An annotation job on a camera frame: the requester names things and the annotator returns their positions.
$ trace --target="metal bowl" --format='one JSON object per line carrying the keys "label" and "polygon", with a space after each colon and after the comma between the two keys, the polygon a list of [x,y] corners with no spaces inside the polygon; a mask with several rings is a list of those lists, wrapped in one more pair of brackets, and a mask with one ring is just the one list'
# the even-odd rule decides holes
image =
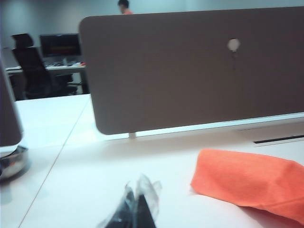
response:
{"label": "metal bowl", "polygon": [[18,146],[13,153],[0,159],[0,181],[19,173],[27,163],[27,148]]}

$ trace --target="black office chair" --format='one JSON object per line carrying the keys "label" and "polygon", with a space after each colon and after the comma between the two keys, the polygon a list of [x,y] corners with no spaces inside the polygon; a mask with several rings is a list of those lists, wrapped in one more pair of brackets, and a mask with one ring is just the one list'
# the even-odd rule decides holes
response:
{"label": "black office chair", "polygon": [[34,44],[29,34],[18,34],[12,37],[16,41],[13,54],[27,80],[25,93],[28,99],[76,93],[77,87],[68,85],[68,82],[72,81],[72,75],[52,77],[45,69],[37,49],[32,47]]}

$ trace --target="desk divider panel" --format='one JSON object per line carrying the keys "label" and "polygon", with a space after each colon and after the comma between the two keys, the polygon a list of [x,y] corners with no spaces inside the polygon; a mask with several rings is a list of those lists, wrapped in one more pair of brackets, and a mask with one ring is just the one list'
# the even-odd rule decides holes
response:
{"label": "desk divider panel", "polygon": [[304,7],[94,16],[80,34],[102,133],[304,112]]}

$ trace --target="desk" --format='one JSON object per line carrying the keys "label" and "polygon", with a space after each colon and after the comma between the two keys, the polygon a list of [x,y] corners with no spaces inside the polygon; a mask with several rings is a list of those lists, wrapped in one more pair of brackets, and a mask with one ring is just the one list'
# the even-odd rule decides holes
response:
{"label": "desk", "polygon": [[[51,75],[79,73],[82,81],[82,91],[84,94],[89,93],[85,66],[47,66],[46,69]],[[6,68],[5,71],[9,76],[23,73],[20,66]]]}
{"label": "desk", "polygon": [[75,95],[17,101],[25,129],[20,145],[30,149],[63,146],[90,100],[89,95]]}
{"label": "desk", "polygon": [[[69,107],[75,108],[70,122],[73,127],[67,129],[69,134],[62,136],[63,144],[61,141],[49,144],[49,147],[40,145],[32,151],[30,148],[33,165],[28,172],[1,187],[1,199],[10,199],[4,205],[1,203],[3,227],[17,228],[21,224],[21,228],[94,228],[116,208],[125,184],[135,181],[141,173],[162,183],[160,214],[156,221],[158,228],[302,227],[283,217],[196,195],[191,191],[190,181],[202,148],[262,153],[304,164],[304,141],[256,147],[238,131],[244,129],[242,125],[150,135],[133,140],[126,138],[125,134],[105,136],[94,125],[89,95],[64,98],[66,103],[70,98],[74,99]],[[83,102],[76,104],[77,98]],[[50,124],[56,124],[56,119],[61,118],[64,120],[61,123],[66,121],[65,114],[60,117],[62,103],[56,102],[60,103],[61,99],[41,99],[52,106],[49,110],[58,112]],[[38,105],[32,100],[20,101],[18,106],[20,104],[28,109]],[[25,132],[30,125],[38,124],[33,120],[26,123],[26,119],[29,117],[22,120]],[[277,124],[288,121],[278,120]]]}

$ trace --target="monitor screen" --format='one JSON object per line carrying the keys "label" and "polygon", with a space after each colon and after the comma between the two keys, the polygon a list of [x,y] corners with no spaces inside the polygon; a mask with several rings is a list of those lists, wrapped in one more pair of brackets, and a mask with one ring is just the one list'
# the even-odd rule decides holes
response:
{"label": "monitor screen", "polygon": [[43,57],[81,55],[78,34],[40,35]]}

